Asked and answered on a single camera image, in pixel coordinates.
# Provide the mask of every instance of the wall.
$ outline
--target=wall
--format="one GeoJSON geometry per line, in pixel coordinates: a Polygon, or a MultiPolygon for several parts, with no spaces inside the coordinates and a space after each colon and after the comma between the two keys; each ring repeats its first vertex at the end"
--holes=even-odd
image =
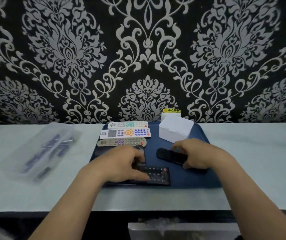
{"type": "Polygon", "coordinates": [[[0,123],[286,122],[286,0],[0,0],[0,123]]]}

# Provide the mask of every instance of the black remote control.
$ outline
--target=black remote control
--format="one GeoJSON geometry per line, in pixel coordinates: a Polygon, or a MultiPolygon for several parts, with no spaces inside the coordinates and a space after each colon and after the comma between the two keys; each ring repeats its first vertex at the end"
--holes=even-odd
{"type": "MultiPolygon", "coordinates": [[[[187,155],[183,154],[183,153],[179,153],[179,152],[174,152],[172,150],[168,150],[165,148],[159,148],[156,151],[156,157],[167,161],[167,162],[171,162],[174,164],[178,164],[178,165],[183,165],[185,163],[185,161],[187,160],[187,155]]],[[[190,169],[196,173],[207,173],[207,169],[196,169],[196,168],[192,168],[190,169]]]]}
{"type": "Polygon", "coordinates": [[[163,168],[159,166],[136,165],[134,166],[134,169],[147,173],[150,177],[150,180],[149,181],[126,180],[120,183],[107,182],[106,185],[158,185],[158,186],[171,185],[168,168],[163,168]]]}

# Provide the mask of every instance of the yellow warning label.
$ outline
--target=yellow warning label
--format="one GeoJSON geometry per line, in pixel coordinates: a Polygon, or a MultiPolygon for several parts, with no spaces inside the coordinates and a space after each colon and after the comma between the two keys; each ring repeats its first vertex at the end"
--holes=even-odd
{"type": "Polygon", "coordinates": [[[163,113],[181,113],[181,110],[180,109],[170,109],[170,108],[164,108],[163,109],[163,113]]]}

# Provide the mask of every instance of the white remote control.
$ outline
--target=white remote control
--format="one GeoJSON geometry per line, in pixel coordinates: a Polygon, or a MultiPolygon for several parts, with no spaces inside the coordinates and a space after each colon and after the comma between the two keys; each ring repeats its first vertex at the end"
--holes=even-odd
{"type": "Polygon", "coordinates": [[[151,131],[147,129],[104,129],[101,131],[100,139],[118,139],[118,138],[135,138],[151,137],[151,131]]]}
{"type": "Polygon", "coordinates": [[[135,138],[118,138],[118,139],[105,139],[99,140],[97,142],[97,146],[101,147],[110,147],[110,146],[119,146],[119,145],[139,145],[139,146],[146,146],[146,139],[144,137],[135,137],[135,138]]]}
{"type": "Polygon", "coordinates": [[[146,121],[133,121],[133,122],[110,122],[107,125],[108,129],[127,129],[127,128],[148,128],[148,122],[146,121]]]}

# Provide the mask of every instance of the left hand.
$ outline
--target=left hand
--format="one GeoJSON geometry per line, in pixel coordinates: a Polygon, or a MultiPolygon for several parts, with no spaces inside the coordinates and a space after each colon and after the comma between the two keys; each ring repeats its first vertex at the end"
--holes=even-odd
{"type": "Polygon", "coordinates": [[[149,181],[149,175],[132,168],[133,161],[145,162],[143,153],[130,145],[120,145],[85,166],[99,172],[103,183],[125,180],[149,181]]]}

